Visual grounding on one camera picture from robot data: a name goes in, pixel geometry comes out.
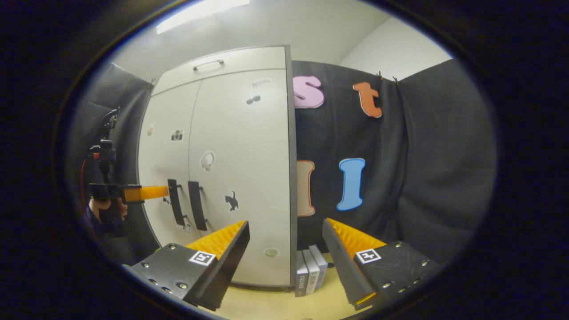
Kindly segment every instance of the hand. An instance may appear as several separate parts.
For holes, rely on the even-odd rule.
[[[129,208],[129,206],[122,204],[121,198],[118,198],[118,206],[121,210],[121,219],[124,220],[125,216],[128,214],[127,209]],[[94,199],[91,199],[91,201],[89,201],[89,208],[91,209],[91,211],[93,211],[93,214],[95,215],[97,220],[99,220],[99,222],[100,222],[101,218],[99,215],[99,210],[100,209],[103,209],[103,210],[109,209],[110,208],[110,200],[94,200]]]

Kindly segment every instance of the ceiling light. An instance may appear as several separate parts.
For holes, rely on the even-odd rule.
[[[249,0],[203,0],[157,25],[156,33],[161,34],[190,20],[248,4]]]

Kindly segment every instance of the person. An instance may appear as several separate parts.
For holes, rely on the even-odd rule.
[[[110,208],[110,205],[111,205],[110,200],[101,201],[101,200],[91,199],[89,201],[89,205],[85,210],[85,215],[83,216],[82,219],[83,225],[85,225],[87,229],[91,229],[95,237],[100,240],[103,237],[103,235],[108,233],[101,223],[100,210],[107,210],[108,208]],[[124,220],[125,216],[128,214],[127,210],[129,206],[123,204],[122,199],[120,198],[118,199],[118,205],[121,210],[121,218],[122,220]]]

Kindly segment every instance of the white cabinet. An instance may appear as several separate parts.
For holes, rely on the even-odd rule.
[[[296,140],[291,74],[288,47],[200,58],[164,73],[143,120],[139,182],[165,185],[167,179],[176,179],[182,185],[182,213],[192,225],[191,233],[184,232],[166,202],[147,200],[144,208],[157,240],[160,245],[187,244],[248,220],[250,241],[233,282],[294,285]],[[177,130],[182,137],[172,140],[172,135],[179,138]],[[196,230],[188,181],[202,188],[206,231]]]

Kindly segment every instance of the black fabric backdrop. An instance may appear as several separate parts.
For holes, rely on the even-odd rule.
[[[315,109],[296,110],[298,160],[314,162],[311,203],[316,211],[298,218],[298,249],[317,244],[326,217],[382,241],[403,240],[444,263],[466,244],[484,216],[496,174],[496,140],[489,111],[458,62],[449,60],[398,84],[337,65],[292,62],[293,76],[315,76],[325,97]],[[83,156],[97,143],[99,119],[121,106],[114,143],[118,183],[137,183],[138,130],[152,86],[116,65],[93,78],[74,115],[69,136],[68,183],[79,185]],[[368,82],[379,92],[380,118],[367,116],[353,85]],[[339,163],[363,158],[362,205],[347,211]],[[88,179],[100,180],[96,166]],[[78,188],[72,189],[79,197]],[[108,251],[134,264],[158,247],[142,206],[129,206],[132,236],[105,239]]]

